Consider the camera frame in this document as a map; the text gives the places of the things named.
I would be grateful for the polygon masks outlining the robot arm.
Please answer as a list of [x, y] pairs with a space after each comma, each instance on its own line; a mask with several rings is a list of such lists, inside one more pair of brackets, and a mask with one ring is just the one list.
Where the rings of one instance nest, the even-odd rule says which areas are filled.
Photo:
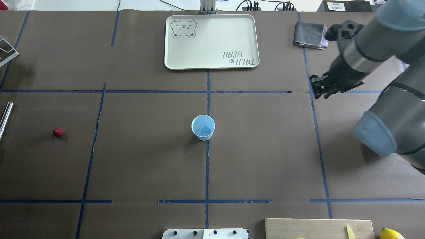
[[423, 0], [391, 0], [372, 20], [332, 25], [325, 38], [337, 41], [338, 57], [322, 75], [312, 75], [315, 99], [363, 85], [364, 78], [392, 56], [404, 72], [385, 87], [376, 103], [353, 128], [353, 135], [382, 157], [397, 153], [424, 173], [425, 103]]

